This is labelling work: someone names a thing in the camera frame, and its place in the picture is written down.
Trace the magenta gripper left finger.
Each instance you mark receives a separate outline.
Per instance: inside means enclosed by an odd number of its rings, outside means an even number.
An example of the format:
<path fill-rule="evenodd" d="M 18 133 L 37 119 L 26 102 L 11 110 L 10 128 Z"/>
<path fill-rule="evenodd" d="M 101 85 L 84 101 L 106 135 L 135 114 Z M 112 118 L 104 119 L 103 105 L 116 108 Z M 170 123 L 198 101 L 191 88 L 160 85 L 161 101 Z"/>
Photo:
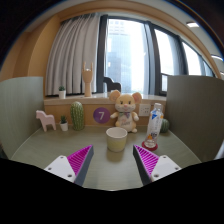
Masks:
<path fill-rule="evenodd" d="M 82 186 L 93 154 L 93 146 L 89 145 L 68 157 L 60 155 L 45 168 L 45 171 Z"/>

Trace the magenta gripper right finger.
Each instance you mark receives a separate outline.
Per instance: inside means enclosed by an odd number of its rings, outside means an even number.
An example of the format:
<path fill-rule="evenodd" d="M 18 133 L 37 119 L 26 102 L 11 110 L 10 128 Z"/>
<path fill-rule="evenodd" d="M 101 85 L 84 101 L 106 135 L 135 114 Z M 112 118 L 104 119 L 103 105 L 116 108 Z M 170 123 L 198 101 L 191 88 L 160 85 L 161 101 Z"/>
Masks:
<path fill-rule="evenodd" d="M 133 146 L 133 155 L 143 185 L 157 181 L 181 169 L 167 155 L 158 156 L 138 145 Z"/>

